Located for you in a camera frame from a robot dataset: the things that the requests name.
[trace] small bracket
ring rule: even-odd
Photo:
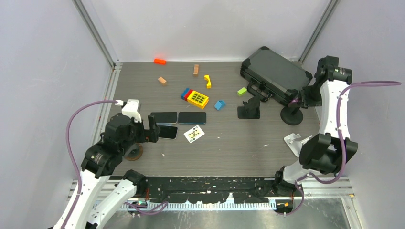
[[[275,199],[269,199],[268,203],[270,204],[270,207],[275,211],[277,210],[277,205],[276,205],[276,200]]]
[[[299,138],[301,138],[301,135],[292,133],[284,137],[284,142],[288,145],[288,147],[291,149],[294,155],[296,157],[299,157],[302,145],[304,145],[307,141],[309,141],[311,137],[312,135],[305,139],[299,140]]]
[[[240,119],[259,119],[260,118],[260,99],[259,96],[250,98],[247,102],[242,102],[244,106],[238,107],[238,118]]]
[[[121,109],[123,115],[134,118],[136,123],[141,123],[142,118],[139,114],[140,102],[138,99],[128,99],[127,104]]]

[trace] red block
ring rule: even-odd
[[[158,63],[158,64],[166,64],[166,61],[165,61],[165,60],[161,60],[161,59],[155,59],[153,62],[154,62],[154,63]]]
[[[190,96],[191,92],[193,92],[193,89],[190,89],[189,92],[186,94],[184,100],[187,101],[187,98]]]

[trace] wooden block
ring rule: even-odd
[[[164,86],[166,86],[167,85],[167,81],[163,78],[163,77],[159,77],[159,82],[161,83],[161,84],[163,84]]]
[[[198,76],[198,64],[194,65],[194,73],[193,73],[194,77]]]

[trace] black case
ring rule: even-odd
[[[272,96],[288,105],[312,79],[311,73],[263,46],[242,62],[240,74],[249,81],[248,92],[259,95],[261,101]]]

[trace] orange block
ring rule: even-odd
[[[158,64],[166,64],[165,60],[161,60],[161,59],[155,59],[153,60],[154,63],[158,63]]]
[[[163,77],[159,77],[159,82],[161,82],[161,84],[163,84],[163,86],[167,85],[167,81],[163,78]]]

